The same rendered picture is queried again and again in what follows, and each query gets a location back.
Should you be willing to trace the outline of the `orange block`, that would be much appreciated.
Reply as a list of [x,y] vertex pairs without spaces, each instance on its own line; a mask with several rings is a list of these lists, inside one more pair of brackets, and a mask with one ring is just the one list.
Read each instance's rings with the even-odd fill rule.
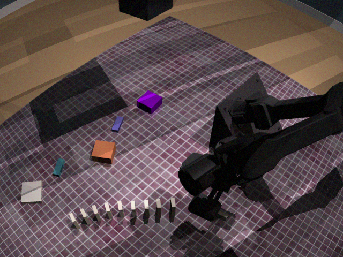
[[116,150],[115,142],[96,140],[93,152],[92,161],[100,163],[112,164]]

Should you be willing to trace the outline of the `blue rectangular block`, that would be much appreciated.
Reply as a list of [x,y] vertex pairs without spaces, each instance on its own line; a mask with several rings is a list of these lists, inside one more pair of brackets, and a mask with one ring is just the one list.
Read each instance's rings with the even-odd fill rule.
[[117,116],[117,118],[116,118],[116,120],[115,120],[115,123],[114,123],[114,125],[113,125],[113,127],[112,127],[112,129],[111,129],[112,132],[118,133],[119,130],[120,130],[120,127],[121,127],[121,125],[122,125],[122,123],[123,123],[123,121],[124,121],[124,117]]

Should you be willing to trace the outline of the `purple block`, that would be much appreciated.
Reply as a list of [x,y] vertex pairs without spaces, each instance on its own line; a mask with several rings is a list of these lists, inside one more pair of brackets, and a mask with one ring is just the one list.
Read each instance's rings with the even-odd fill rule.
[[147,91],[141,98],[137,100],[137,107],[152,114],[162,104],[162,97]]

